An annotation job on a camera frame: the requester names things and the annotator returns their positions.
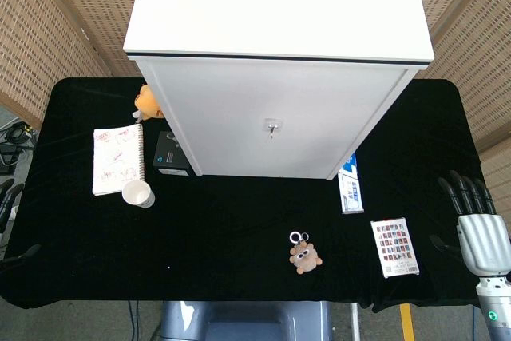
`white cup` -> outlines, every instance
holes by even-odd
[[[154,204],[154,193],[145,181],[131,180],[122,189],[122,198],[128,204],[149,208]]]

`white box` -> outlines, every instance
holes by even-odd
[[[136,0],[124,49],[197,175],[331,179],[433,60],[421,0]]]

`table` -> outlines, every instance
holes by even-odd
[[[329,300],[381,311],[398,303],[477,302],[477,278],[428,238],[436,233],[458,244],[457,217],[437,177],[456,169],[482,178],[461,99],[448,81],[412,81],[358,148],[366,212],[347,216],[337,178],[159,174],[152,162],[165,120],[143,123],[156,203],[140,209],[120,193],[94,196],[93,130],[132,124],[142,83],[70,78],[55,85],[6,256],[42,248],[0,276],[0,295],[10,303]],[[421,273],[386,280],[370,221],[403,216]],[[308,232],[323,259],[302,276],[288,261],[294,230]]]

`spiral notebook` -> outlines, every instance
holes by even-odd
[[[93,194],[120,192],[127,182],[143,179],[142,125],[95,129]]]

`robotic hand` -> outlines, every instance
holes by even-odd
[[[438,178],[438,183],[459,215],[456,229],[461,255],[467,268],[479,277],[477,296],[489,336],[492,341],[511,340],[511,283],[506,279],[511,271],[508,231],[495,211],[488,189],[480,180],[474,183],[455,171],[450,175],[461,199],[445,179]],[[430,238],[435,247],[455,253],[455,247],[443,244],[436,236]]]

